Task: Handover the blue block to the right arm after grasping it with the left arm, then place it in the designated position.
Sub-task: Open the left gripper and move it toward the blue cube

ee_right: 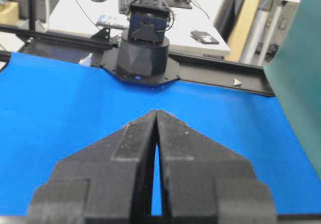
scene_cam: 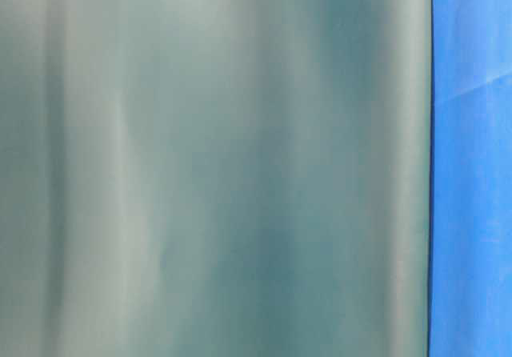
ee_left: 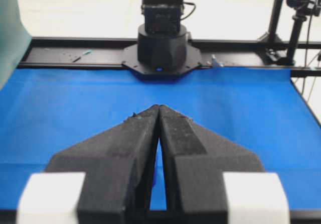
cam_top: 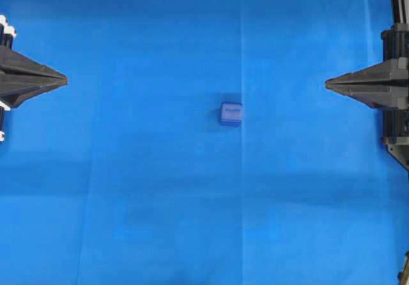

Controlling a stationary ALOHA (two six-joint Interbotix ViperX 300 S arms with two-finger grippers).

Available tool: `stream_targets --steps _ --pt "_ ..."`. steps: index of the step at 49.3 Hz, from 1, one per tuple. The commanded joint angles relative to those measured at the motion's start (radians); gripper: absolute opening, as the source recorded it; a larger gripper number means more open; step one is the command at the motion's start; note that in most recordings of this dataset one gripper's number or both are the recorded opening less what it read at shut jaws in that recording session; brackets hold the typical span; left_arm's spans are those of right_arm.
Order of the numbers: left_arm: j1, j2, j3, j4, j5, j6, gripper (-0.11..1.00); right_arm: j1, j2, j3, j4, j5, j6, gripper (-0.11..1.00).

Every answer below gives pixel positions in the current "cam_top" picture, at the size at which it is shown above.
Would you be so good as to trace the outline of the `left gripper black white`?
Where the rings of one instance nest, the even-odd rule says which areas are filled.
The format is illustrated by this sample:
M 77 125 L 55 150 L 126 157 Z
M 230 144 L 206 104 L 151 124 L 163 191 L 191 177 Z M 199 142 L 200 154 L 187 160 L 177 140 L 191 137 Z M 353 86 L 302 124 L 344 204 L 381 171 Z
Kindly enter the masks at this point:
M 10 75 L 48 77 L 64 81 L 1 95 L 1 142 L 5 140 L 3 125 L 6 111 L 10 111 L 11 108 L 18 108 L 26 100 L 68 85 L 68 77 L 64 74 L 12 50 L 13 40 L 16 36 L 15 28 L 8 24 L 5 15 L 1 15 L 1 71 Z

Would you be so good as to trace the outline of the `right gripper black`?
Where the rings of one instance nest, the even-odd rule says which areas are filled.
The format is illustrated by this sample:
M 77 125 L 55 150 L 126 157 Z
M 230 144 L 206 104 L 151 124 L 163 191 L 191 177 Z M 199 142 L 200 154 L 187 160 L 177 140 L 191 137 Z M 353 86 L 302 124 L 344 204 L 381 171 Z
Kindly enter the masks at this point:
M 408 24 L 381 34 L 384 62 L 325 81 L 325 87 L 373 109 L 383 109 L 383 136 L 391 144 L 408 138 Z M 347 84 L 396 82 L 394 86 Z

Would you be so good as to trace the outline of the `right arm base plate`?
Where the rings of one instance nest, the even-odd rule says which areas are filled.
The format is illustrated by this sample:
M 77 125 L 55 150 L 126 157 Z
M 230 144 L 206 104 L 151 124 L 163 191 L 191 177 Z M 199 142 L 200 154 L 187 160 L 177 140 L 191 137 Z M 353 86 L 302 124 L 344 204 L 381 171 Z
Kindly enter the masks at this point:
M 384 137 L 383 142 L 387 152 L 408 171 L 408 137 Z

